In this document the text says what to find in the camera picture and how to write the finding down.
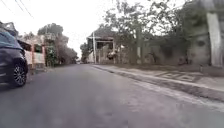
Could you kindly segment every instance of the dark car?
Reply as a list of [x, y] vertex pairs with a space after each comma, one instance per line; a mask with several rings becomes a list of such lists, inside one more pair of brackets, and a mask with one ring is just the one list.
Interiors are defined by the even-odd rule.
[[0, 28], [0, 83], [22, 87], [26, 84], [27, 72], [25, 51], [15, 37]]

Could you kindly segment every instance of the street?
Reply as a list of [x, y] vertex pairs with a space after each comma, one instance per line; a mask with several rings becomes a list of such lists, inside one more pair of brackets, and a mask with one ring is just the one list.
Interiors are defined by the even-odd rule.
[[222, 107], [214, 109], [195, 103], [201, 100], [186, 98], [187, 94], [176, 98], [175, 91], [166, 95], [143, 86], [150, 85], [90, 65], [55, 68], [33, 76], [24, 88], [0, 88], [0, 127], [224, 127]]

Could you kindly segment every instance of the concrete wall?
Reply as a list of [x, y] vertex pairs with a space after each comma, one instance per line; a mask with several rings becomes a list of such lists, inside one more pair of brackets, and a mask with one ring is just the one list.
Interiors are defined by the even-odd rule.
[[210, 41], [208, 34], [195, 37], [188, 50], [188, 59], [192, 65], [210, 64]]
[[94, 63], [94, 55], [93, 52], [91, 52], [87, 58], [88, 63]]

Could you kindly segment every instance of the car wheel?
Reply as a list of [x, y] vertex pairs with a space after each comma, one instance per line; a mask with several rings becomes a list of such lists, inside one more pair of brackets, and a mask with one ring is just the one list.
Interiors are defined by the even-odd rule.
[[16, 64], [13, 68], [12, 84], [16, 87], [23, 87], [26, 84], [26, 72], [22, 65]]

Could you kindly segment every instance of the utility pole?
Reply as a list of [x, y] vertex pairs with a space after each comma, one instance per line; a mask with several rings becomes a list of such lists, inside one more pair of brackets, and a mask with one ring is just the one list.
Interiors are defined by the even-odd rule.
[[93, 31], [93, 56], [94, 56], [94, 63], [96, 64], [96, 40], [95, 40], [95, 31]]
[[211, 42], [211, 64], [223, 67], [223, 44], [220, 24], [213, 0], [200, 0], [206, 9], [209, 37]]

